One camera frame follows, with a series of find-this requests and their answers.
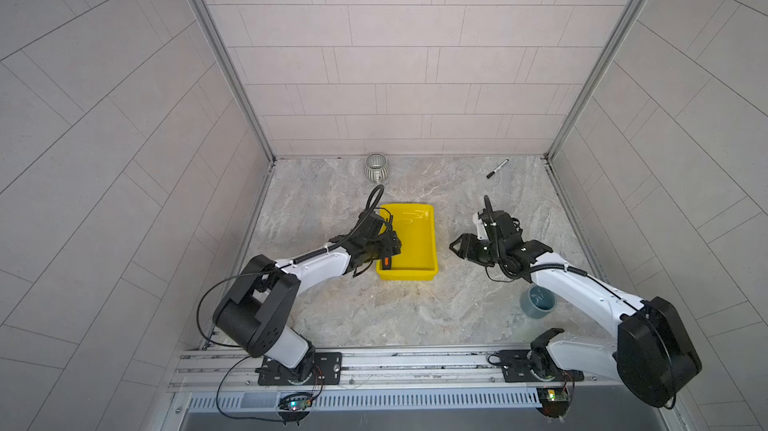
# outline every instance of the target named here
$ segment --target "wire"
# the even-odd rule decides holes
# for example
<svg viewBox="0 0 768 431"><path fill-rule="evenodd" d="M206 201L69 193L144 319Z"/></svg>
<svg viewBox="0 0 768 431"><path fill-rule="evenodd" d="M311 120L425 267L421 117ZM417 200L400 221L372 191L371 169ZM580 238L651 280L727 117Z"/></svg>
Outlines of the wire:
<svg viewBox="0 0 768 431"><path fill-rule="evenodd" d="M283 267L286 267L286 266L288 266L288 264L286 264L285 266L278 267L277 269L283 269ZM203 294L203 297L200 298L200 301L197 302L197 312L195 313L195 322L197 323L197 330L200 332L200 335L206 340L207 343L216 344L218 346L223 346L223 347L240 347L239 345L235 345L235 344L224 344L224 343L219 343L217 341L214 341L214 340L210 339L208 336L206 336L206 334L203 332L203 327L200 325L200 307L203 305L203 300L205 299L205 297L211 291L213 291L218 286L221 286L222 284L224 284L227 281L232 281L232 280L237 279L238 277L244 277L244 276L262 276L264 274L269 274L269 273L272 273L272 272L274 272L274 269L271 269L271 270L268 270L268 271L259 271L258 273L236 274L235 276L230 276L230 277L224 278L223 280L219 281L218 283L216 283L213 286L211 286L210 288L208 288L208 291L206 291L205 294Z"/></svg>
<svg viewBox="0 0 768 431"><path fill-rule="evenodd" d="M235 367L238 364L242 363L243 361L245 361L248 358L250 358L250 356L246 356L245 358L241 359L240 361L237 361L234 365L232 365L231 368L229 368L229 370L226 371L226 373L224 374L224 377L221 378L221 382L219 383L219 387L216 388L216 409L219 410L219 413L221 413L222 415L226 416L229 419L255 419L256 421L267 421L268 423L282 423L283 422L282 419L257 418L257 417L251 417L251 416L248 416L248 417L232 416L232 415L226 414L224 411L222 411L221 407L219 406L219 393L221 392L221 385L224 384L224 380L226 379L227 376L230 375L230 373L232 372L232 369L235 369Z"/></svg>

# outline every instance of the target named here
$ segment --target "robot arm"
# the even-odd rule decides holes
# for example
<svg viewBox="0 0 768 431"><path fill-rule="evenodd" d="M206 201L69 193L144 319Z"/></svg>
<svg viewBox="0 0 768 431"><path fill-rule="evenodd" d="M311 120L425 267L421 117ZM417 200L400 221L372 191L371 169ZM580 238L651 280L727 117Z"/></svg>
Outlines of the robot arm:
<svg viewBox="0 0 768 431"><path fill-rule="evenodd" d="M511 280L528 282L558 294L597 321L610 338L578 337L552 329L532 343L539 376L578 369L621 380L643 402L662 407L701 371L701 361L679 314L667 301L644 301L589 276L552 248L522 239L518 220L485 209L473 218L477 236L463 234L451 251L484 267L502 268Z"/></svg>

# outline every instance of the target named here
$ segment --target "metal vent grille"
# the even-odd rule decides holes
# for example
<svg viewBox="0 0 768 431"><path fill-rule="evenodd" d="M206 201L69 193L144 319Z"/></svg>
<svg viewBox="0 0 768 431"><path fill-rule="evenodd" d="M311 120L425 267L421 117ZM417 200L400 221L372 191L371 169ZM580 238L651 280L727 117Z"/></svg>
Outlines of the metal vent grille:
<svg viewBox="0 0 768 431"><path fill-rule="evenodd" d="M287 392L255 391L221 393L219 406L227 413L274 412ZM216 393L193 393L190 413L218 413ZM478 409L540 408L536 388L451 389L328 389L312 406L313 411L380 409Z"/></svg>

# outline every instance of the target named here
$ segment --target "black cable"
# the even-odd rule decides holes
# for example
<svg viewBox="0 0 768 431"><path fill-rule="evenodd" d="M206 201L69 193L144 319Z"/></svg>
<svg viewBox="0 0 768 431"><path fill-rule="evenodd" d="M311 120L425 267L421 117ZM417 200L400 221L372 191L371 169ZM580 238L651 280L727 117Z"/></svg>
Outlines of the black cable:
<svg viewBox="0 0 768 431"><path fill-rule="evenodd" d="M219 406L219 392L221 391L221 385L224 384L224 380L226 379L227 376L230 375L230 373L232 372L232 369L235 369L235 367L238 364L242 363L243 361L245 361L248 358L250 358L250 356L246 356L245 358L241 359L240 361L237 361L234 365L232 365L231 368L229 368L229 370L226 371L226 373L224 374L224 377L221 378L221 382L219 383L219 387L216 389L216 409L219 410L219 413L221 413L223 416L226 416L229 419L255 419L256 421L267 421L268 423L282 423L283 422L282 419L257 418L257 417L251 417L251 416L248 416L248 417L232 416L232 415L226 414L224 411L221 410L221 407Z"/></svg>

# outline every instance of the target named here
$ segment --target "mounting plate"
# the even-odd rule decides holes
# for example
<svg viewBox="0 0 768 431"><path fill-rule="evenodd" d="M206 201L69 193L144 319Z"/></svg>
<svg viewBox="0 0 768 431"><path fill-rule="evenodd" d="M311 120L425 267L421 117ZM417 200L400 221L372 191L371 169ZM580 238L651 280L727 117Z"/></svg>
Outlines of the mounting plate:
<svg viewBox="0 0 768 431"><path fill-rule="evenodd" d="M507 365L502 367L505 383L546 383L546 381L537 378L531 371L531 360L528 359L530 351L531 349L502 349L496 352L499 359ZM571 369L563 371L560 377L552 380L571 381L572 379L584 381L584 373Z"/></svg>
<svg viewBox="0 0 768 431"><path fill-rule="evenodd" d="M264 373L259 373L259 386L302 386L312 385L315 382L317 369L322 373L322 382L326 386L339 384L341 377L341 353L315 353L315 359L312 361L312 374L304 383L292 383L287 377L283 376L280 369L283 365L270 359L264 358L261 368Z"/></svg>

